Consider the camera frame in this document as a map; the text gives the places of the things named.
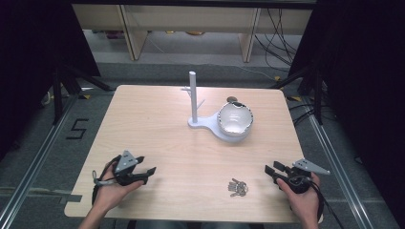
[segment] table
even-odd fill
[[[101,123],[72,195],[68,217],[85,217],[91,208],[92,171],[101,173],[113,157],[129,150],[145,156],[134,173],[157,167],[147,185],[131,193],[107,218],[190,221],[295,222],[288,200],[265,165],[274,160],[291,165],[303,157],[283,93],[278,90],[197,88],[199,116],[211,116],[229,96],[254,115],[249,136],[238,143],[192,129],[191,102],[181,87],[120,86]],[[232,198],[232,178],[249,190]]]

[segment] white stand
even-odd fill
[[[218,112],[213,114],[210,117],[198,117],[197,115],[197,87],[196,87],[196,73],[190,72],[190,88],[189,89],[183,89],[184,91],[190,92],[190,97],[191,97],[191,114],[192,116],[188,119],[188,126],[194,129],[198,128],[205,128],[210,130],[216,137],[218,137],[221,140],[227,141],[227,142],[238,142],[246,138],[246,135],[244,136],[229,136],[224,134],[220,126],[218,125]]]

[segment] person's right hand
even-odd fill
[[[320,185],[319,177],[311,173],[312,181]],[[300,219],[303,228],[318,228],[318,204],[319,199],[315,190],[310,187],[303,194],[295,194],[289,186],[280,178],[277,178],[280,188],[286,193],[292,212]]]

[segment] bowl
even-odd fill
[[[228,102],[217,116],[221,132],[229,136],[247,136],[253,123],[253,113],[240,102]]]

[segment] person's left hand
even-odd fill
[[[113,164],[107,168],[102,180],[113,177]],[[143,185],[143,180],[136,181],[127,186],[121,186],[117,183],[99,187],[96,200],[93,207],[102,209],[105,212],[115,208],[130,192]]]

